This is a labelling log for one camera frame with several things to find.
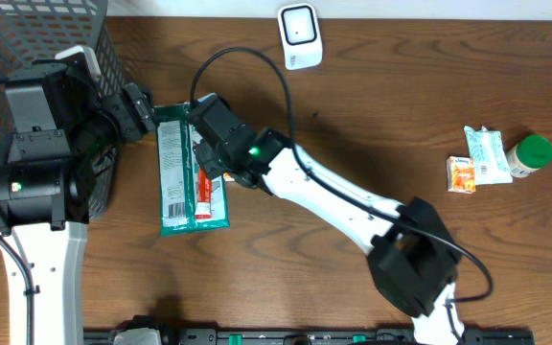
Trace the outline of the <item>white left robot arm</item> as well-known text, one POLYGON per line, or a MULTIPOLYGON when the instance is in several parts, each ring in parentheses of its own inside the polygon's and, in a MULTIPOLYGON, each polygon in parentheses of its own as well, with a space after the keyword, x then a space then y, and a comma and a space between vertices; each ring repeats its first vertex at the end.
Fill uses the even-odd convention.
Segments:
POLYGON ((147 89, 102 95, 103 78, 94 50, 77 45, 6 79, 14 131, 0 165, 0 248, 13 344, 82 343, 91 197, 117 149, 156 130, 147 89))

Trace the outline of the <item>red snack bar wrapper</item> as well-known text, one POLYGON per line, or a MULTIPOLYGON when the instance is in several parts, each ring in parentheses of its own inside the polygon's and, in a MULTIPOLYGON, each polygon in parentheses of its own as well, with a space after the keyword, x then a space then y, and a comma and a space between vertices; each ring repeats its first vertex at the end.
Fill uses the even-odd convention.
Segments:
POLYGON ((205 171, 197 166, 196 174, 196 219, 211 219, 211 200, 212 200, 212 180, 209 179, 205 171))

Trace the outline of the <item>orange tissue pack cheeks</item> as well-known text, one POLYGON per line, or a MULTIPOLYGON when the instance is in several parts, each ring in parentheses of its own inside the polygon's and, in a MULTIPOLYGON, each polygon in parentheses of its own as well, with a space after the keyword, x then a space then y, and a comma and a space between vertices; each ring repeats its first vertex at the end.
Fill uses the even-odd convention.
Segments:
POLYGON ((223 178, 226 182, 234 182, 235 181, 233 176, 231 174, 227 173, 227 172, 223 175, 223 178))

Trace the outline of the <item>teal white wipes pack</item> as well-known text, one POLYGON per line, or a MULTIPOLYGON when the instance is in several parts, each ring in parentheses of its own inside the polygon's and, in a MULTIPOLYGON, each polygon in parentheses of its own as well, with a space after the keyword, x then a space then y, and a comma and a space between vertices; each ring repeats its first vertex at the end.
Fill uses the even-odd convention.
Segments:
POLYGON ((464 127, 470 158, 474 162, 476 185, 510 184, 510 175, 500 131, 488 130, 484 126, 475 130, 464 127))

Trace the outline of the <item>orange tissue pack enjoy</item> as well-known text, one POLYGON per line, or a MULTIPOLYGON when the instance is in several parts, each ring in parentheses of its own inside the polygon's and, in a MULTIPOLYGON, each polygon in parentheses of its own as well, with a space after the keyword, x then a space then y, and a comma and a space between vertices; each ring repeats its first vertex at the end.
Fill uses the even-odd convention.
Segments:
POLYGON ((474 162, 468 157, 450 156, 447 159, 448 191, 472 194, 476 191, 474 162))

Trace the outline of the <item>green lidded jar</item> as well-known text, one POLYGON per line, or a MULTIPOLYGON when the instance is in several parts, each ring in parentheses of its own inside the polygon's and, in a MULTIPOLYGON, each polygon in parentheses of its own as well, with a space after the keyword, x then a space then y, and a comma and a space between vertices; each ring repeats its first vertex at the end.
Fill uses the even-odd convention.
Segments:
POLYGON ((529 135, 506 153, 506 159, 512 177, 527 177, 552 161, 552 144, 543 136, 529 135))

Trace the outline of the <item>green white gloves package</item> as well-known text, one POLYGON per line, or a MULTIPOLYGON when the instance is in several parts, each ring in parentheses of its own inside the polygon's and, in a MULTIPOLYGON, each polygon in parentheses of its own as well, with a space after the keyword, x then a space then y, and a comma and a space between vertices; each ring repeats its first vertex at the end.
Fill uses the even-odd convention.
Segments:
POLYGON ((190 105, 155 108, 163 237, 226 228, 230 225, 225 180, 212 179, 211 219, 196 219, 197 162, 193 148, 201 137, 188 122, 190 105))

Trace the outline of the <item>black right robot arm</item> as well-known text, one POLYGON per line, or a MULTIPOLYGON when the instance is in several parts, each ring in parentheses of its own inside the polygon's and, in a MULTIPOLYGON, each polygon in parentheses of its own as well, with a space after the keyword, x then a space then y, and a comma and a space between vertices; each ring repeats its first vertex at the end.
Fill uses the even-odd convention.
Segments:
POLYGON ((465 327, 454 306, 461 255, 435 209, 420 198, 404 205, 368 192, 314 161, 284 134, 243 122, 216 94, 191 104, 194 147, 209 177, 227 173, 311 211, 365 254, 377 291, 411 317, 422 344, 460 344, 465 327))

